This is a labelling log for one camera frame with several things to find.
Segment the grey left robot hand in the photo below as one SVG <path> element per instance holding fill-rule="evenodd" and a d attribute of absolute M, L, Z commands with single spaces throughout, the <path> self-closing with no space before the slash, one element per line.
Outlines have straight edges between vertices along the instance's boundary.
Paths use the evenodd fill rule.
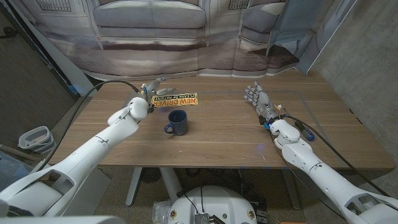
<path fill-rule="evenodd" d="M 159 89 L 159 86 L 162 82 L 166 81 L 165 77 L 156 78 L 154 81 L 150 83 L 143 83 L 141 86 L 141 98 L 145 99 L 148 102 L 149 107 L 152 107 L 152 99 L 154 96 L 164 96 L 170 93 L 173 93 L 175 88 L 162 88 Z"/>

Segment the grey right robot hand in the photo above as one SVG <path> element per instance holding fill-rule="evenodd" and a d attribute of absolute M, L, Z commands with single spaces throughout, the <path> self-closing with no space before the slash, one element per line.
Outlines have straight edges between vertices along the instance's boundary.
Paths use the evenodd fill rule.
<path fill-rule="evenodd" d="M 247 86 L 245 93 L 244 98 L 256 109 L 260 124 L 271 125 L 279 119 L 279 115 L 271 105 L 271 99 L 256 80 L 253 86 Z"/>

